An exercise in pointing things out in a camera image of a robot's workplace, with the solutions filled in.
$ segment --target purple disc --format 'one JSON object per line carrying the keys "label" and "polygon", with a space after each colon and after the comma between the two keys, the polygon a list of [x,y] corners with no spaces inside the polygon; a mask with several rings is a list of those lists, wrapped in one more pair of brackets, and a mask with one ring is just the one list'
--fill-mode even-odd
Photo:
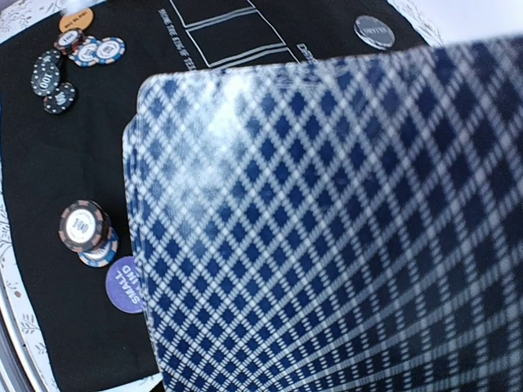
{"label": "purple disc", "polygon": [[134,257],[126,256],[116,260],[107,271],[105,290],[114,306],[125,313],[141,313],[140,279],[134,264]]}

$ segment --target orange disc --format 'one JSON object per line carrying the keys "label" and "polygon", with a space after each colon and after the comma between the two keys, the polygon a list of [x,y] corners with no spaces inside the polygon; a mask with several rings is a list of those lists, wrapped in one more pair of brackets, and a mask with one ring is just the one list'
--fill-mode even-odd
{"label": "orange disc", "polygon": [[76,14],[65,15],[60,19],[60,31],[63,33],[64,31],[75,28],[85,30],[91,24],[92,18],[94,18],[94,13],[91,8],[86,8]]}

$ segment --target blue and white diamond pattern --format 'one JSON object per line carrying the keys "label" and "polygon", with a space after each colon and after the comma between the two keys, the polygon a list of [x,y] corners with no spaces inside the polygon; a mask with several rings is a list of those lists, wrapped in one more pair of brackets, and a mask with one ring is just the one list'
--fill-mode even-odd
{"label": "blue and white diamond pattern", "polygon": [[168,390],[519,390],[522,46],[148,79],[126,195]]}

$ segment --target black poker mat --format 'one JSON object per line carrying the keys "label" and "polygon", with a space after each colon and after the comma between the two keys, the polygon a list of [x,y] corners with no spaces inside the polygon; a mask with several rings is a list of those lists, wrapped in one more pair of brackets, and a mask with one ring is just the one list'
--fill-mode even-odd
{"label": "black poker mat", "polygon": [[[273,48],[282,41],[300,61],[305,56],[298,45],[317,59],[378,52],[354,33],[360,15],[375,16],[394,31],[392,50],[424,44],[386,0],[253,3],[259,14],[210,24],[190,36],[182,19],[191,26],[250,7],[248,0],[110,0],[94,7],[87,33],[99,39],[120,37],[127,51],[113,65],[88,69],[67,60],[62,79],[77,87],[78,98],[59,116],[43,111],[42,99],[31,91],[30,75],[36,57],[52,47],[60,16],[0,45],[4,198],[16,260],[63,391],[102,390],[158,371],[143,316],[114,308],[105,294],[107,269],[86,267],[57,234],[65,207],[79,198],[93,199],[118,231],[118,257],[132,253],[121,139],[147,77],[193,65],[205,69],[205,61],[224,65],[250,48]],[[268,52],[240,63],[286,62],[293,56]]]}

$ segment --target blue and white poker chip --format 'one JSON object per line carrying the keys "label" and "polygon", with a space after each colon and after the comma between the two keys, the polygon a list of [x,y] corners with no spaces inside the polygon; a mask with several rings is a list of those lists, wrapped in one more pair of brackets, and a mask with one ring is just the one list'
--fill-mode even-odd
{"label": "blue and white poker chip", "polygon": [[68,55],[68,57],[74,61],[78,67],[92,67],[96,65],[95,53],[99,45],[100,41],[93,36],[88,36],[82,45]]}
{"label": "blue and white poker chip", "polygon": [[124,52],[125,42],[121,38],[104,38],[96,49],[95,61],[102,65],[113,64],[122,58]]}
{"label": "blue and white poker chip", "polygon": [[85,265],[94,268],[102,268],[109,265],[116,256],[118,251],[118,235],[112,227],[110,227],[110,239],[103,247],[90,252],[80,252],[78,257]]}

